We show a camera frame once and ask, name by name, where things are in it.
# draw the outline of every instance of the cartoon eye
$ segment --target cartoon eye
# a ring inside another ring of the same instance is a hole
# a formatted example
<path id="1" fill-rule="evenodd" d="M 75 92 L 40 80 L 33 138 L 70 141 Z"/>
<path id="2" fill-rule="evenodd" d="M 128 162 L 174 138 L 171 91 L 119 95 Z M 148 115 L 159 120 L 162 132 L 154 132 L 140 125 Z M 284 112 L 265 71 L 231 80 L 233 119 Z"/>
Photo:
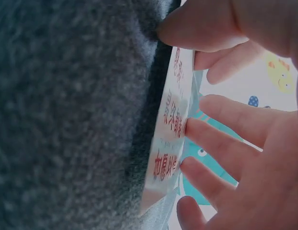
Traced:
<path id="1" fill-rule="evenodd" d="M 198 155 L 199 155 L 200 157 L 205 157 L 206 154 L 207 154 L 207 152 L 204 151 L 203 149 L 198 150 Z"/>

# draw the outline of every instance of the yellow cartoon face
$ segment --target yellow cartoon face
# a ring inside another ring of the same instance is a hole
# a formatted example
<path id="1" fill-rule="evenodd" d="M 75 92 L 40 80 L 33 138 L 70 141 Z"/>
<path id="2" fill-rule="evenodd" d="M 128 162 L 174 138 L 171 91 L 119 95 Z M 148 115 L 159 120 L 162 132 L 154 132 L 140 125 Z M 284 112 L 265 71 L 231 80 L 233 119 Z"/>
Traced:
<path id="1" fill-rule="evenodd" d="M 289 65 L 283 60 L 269 55 L 267 58 L 268 76 L 272 83 L 283 93 L 294 92 L 294 80 L 289 71 Z"/>

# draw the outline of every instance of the label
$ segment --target label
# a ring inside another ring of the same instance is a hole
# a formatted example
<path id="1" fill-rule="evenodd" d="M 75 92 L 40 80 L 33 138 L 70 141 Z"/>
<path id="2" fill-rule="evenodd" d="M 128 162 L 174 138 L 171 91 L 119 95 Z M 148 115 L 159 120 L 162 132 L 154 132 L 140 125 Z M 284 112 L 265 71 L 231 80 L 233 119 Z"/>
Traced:
<path id="1" fill-rule="evenodd" d="M 194 51 L 173 47 L 151 144 L 140 215 L 174 189 L 183 151 Z"/>

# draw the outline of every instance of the hand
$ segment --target hand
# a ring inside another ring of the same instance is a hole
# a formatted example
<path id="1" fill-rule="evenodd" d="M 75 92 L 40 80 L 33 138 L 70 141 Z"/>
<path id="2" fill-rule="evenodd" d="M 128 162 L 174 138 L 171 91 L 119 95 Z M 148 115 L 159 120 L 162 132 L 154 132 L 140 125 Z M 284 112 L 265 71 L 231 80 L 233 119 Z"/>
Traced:
<path id="1" fill-rule="evenodd" d="M 195 49 L 195 69 L 218 83 L 264 49 L 293 58 L 298 68 L 297 0 L 187 0 L 158 28 L 172 46 Z"/>
<path id="2" fill-rule="evenodd" d="M 182 172 L 217 214 L 206 223 L 195 200 L 184 197 L 177 208 L 182 229 L 298 230 L 298 113 L 255 108 L 215 95 L 202 99 L 200 108 L 263 151 L 189 119 L 186 136 L 239 184 L 236 188 L 186 158 Z"/>

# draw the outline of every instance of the cartoon character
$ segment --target cartoon character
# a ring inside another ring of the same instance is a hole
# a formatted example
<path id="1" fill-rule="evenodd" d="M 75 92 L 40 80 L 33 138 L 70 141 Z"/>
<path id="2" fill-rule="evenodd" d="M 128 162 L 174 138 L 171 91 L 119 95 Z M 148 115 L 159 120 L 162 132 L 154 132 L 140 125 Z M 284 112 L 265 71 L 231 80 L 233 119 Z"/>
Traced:
<path id="1" fill-rule="evenodd" d="M 251 96 L 248 101 L 248 105 L 258 107 L 259 106 L 259 99 L 257 96 Z"/>
<path id="2" fill-rule="evenodd" d="M 268 76 L 274 86 L 283 93 L 294 92 L 295 84 L 289 71 L 289 64 L 272 53 L 267 55 L 266 64 L 268 66 Z"/>
<path id="3" fill-rule="evenodd" d="M 223 131 L 233 136 L 234 138 L 243 141 L 243 139 L 232 129 L 208 117 L 200 110 L 197 111 L 195 118 L 205 121 L 213 127 L 219 129 L 220 131 Z M 228 181 L 229 183 L 233 185 L 237 184 L 237 181 L 233 179 L 209 154 L 207 154 L 207 152 L 203 148 L 197 146 L 189 139 L 185 139 L 182 158 L 184 159 L 188 156 L 197 158 L 204 165 L 209 167 L 215 174 L 219 175 L 221 178 Z M 182 174 L 179 175 L 179 194 L 182 196 L 188 195 L 194 197 L 199 205 L 209 205 L 209 202 L 205 199 L 205 197 L 201 193 L 199 193 L 199 191 L 196 190 Z"/>

